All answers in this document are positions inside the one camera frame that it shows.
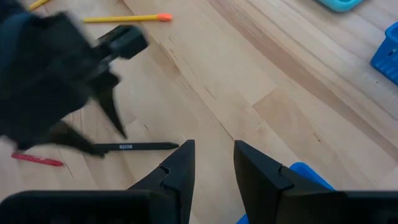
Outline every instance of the wood grain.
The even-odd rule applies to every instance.
[[[234,223],[244,213],[233,168],[242,139],[289,166],[310,164],[337,189],[398,189],[398,88],[369,61],[398,20],[395,0],[344,14],[314,0],[52,0],[37,13],[86,16],[168,12],[141,26],[150,47],[117,60],[117,103],[128,141],[195,139],[191,223]],[[81,25],[94,38],[117,24]],[[96,142],[121,138],[94,103],[67,117]],[[59,147],[12,160],[2,141],[0,197],[26,189],[126,189],[171,152],[114,152],[105,160]]]

